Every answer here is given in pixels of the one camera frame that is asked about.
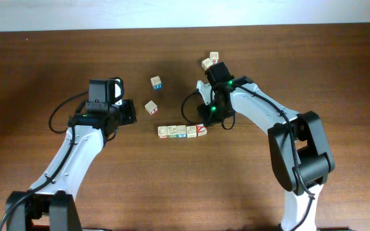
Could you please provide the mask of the block with red X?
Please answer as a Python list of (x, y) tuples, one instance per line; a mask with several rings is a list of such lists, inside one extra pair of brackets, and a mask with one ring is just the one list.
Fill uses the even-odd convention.
[(204, 126), (204, 124), (197, 124), (196, 129), (197, 129), (197, 136), (198, 137), (207, 134), (207, 128)]

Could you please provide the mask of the block with car picture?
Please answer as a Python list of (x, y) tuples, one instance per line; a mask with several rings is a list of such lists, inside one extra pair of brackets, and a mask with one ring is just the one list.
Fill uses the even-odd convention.
[(187, 126), (186, 125), (177, 125), (177, 137), (186, 138), (187, 137)]

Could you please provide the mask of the block with C red side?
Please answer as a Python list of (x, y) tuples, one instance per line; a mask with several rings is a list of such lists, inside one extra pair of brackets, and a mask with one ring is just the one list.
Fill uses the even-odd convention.
[(168, 127), (167, 126), (158, 126), (157, 127), (158, 137), (160, 139), (168, 138)]

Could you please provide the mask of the block with green side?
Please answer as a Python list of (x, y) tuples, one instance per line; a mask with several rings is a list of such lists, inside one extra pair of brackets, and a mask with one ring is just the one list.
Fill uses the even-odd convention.
[(176, 138), (178, 133), (177, 133), (177, 125), (171, 125), (167, 126), (168, 128), (168, 137), (169, 138)]

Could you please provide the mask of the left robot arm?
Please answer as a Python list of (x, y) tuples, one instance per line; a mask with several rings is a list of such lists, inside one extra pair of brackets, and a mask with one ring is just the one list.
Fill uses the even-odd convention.
[(83, 230), (75, 199), (89, 166), (120, 126), (134, 124), (133, 101), (123, 80), (90, 80), (82, 101), (63, 130), (64, 141), (43, 174), (6, 201), (0, 230)]

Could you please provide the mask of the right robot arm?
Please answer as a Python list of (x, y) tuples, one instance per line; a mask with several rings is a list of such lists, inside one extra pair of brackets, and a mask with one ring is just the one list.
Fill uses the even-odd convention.
[(280, 230), (316, 230), (317, 200), (335, 161), (321, 118), (300, 113), (263, 93), (246, 76), (235, 78), (223, 62), (204, 68), (207, 82), (198, 81), (203, 99), (198, 112), (205, 126), (223, 124), (241, 114), (268, 137), (274, 176), (285, 191)]

